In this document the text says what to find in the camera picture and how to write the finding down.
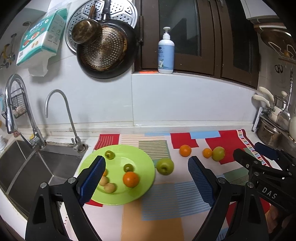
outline green and white tissue package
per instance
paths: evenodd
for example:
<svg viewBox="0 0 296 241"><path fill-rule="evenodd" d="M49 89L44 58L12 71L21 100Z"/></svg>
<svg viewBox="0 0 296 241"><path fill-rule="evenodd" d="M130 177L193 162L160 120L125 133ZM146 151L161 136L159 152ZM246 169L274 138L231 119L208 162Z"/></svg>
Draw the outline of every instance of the green and white tissue package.
<svg viewBox="0 0 296 241"><path fill-rule="evenodd" d="M28 68L32 76L44 76L48 59L57 54L66 19L67 9L64 8L30 28L23 35L16 65Z"/></svg>

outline patchwork tablecloth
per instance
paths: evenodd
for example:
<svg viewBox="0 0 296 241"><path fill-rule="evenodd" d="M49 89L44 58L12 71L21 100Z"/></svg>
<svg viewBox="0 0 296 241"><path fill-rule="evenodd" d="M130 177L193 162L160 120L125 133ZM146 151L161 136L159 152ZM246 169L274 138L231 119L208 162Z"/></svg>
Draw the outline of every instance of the patchwork tablecloth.
<svg viewBox="0 0 296 241"><path fill-rule="evenodd" d="M232 153L241 148L255 156L263 165L268 161L261 157L246 137L244 130L207 131L188 133L101 134L95 149L108 145L126 144L145 151L156 163L169 157L175 169L169 176L156 171L152 187L140 199L125 205L109 206L90 201L84 210L103 241L191 241L204 222L210 206L201 195L188 171L188 157L179 154L181 145L192 148L191 156L197 156L206 168L217 177L225 177L230 183L244 185L248 171L234 161ZM222 146L225 158L216 162L202 155L204 148ZM264 211L269 203L261 200ZM228 229L235 203L230 204L217 240L222 240ZM70 239L77 240L68 218L65 226Z"/></svg>

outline bottle label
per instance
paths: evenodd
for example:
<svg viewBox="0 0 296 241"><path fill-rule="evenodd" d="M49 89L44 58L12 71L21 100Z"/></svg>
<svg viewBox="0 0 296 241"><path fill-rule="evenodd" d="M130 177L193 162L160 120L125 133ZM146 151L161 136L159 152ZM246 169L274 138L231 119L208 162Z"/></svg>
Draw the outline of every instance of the bottle label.
<svg viewBox="0 0 296 241"><path fill-rule="evenodd" d="M158 46L158 68L174 69L174 51L175 46L159 45Z"/></svg>

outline gooseneck faucet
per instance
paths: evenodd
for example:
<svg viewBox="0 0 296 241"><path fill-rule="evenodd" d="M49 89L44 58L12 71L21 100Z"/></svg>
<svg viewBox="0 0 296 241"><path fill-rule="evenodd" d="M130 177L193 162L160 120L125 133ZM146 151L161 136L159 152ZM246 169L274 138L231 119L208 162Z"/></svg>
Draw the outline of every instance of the gooseneck faucet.
<svg viewBox="0 0 296 241"><path fill-rule="evenodd" d="M74 147L73 149L76 150L77 152L83 152L86 148L85 146L82 144L81 142L81 139L79 138L79 136L77 135L77 132L75 130L75 126L74 126L74 123L73 123L73 120L72 120L72 116L71 116L71 112L70 112L70 108L69 108L69 104L68 104L68 100L67 100L67 97L65 95L64 92L62 92L61 90L53 90L52 92L50 92L46 98L46 101L45 101L45 118L48 117L48 102L49 102L49 99L50 97L54 94L54 93L60 93L64 100L65 100L65 103L66 103L66 108L67 108L67 112L68 112L68 116L69 116L69 119L70 119L70 123L71 123L71 126L72 126L72 130L74 132L74 135L75 135L75 141L74 139L72 138L72 142L74 144Z"/></svg>
<svg viewBox="0 0 296 241"><path fill-rule="evenodd" d="M13 114L12 111L12 101L11 101L11 86L12 83L16 81L19 86L20 89L23 93L24 96L24 102L25 102L25 106L27 109L27 113L28 113L28 117L31 123L31 126L33 128L33 134L34 134L34 138L31 139L30 141L28 141L22 133L20 133L21 137L24 139L24 141L31 147L34 148L36 145L39 145L41 148L44 147L46 145L44 138L38 128L38 126L36 125L35 119L33 117L33 113L31 110L31 106L29 103L29 99L28 99L28 93L26 90L26 86L25 83L23 81L23 79L21 78L21 76L19 76L18 74L13 74L12 76L9 77L7 84L6 84L6 88L5 88L5 103L6 103L6 128L7 128L7 132L8 134L11 134L15 131L17 131L17 124L15 122L15 116Z"/></svg>

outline green plate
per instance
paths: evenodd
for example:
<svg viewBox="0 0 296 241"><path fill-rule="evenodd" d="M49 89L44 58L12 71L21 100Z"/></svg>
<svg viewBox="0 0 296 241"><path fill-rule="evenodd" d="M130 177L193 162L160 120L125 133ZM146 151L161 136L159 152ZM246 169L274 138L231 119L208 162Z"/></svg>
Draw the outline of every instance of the green plate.
<svg viewBox="0 0 296 241"><path fill-rule="evenodd" d="M107 177L111 183L115 183L117 189L114 193L108 194L104 191L104 187L97 186L92 200L108 205L122 205L141 197L151 187L155 177L155 167L152 159L139 148L128 145L106 146L94 151L81 164L80 171L88 168L97 156L105 157L106 151L113 151L115 158L106 160ZM128 188L123 183L123 175L125 174L123 166L130 163L134 166L134 172L139 175L140 182L134 188Z"/></svg>

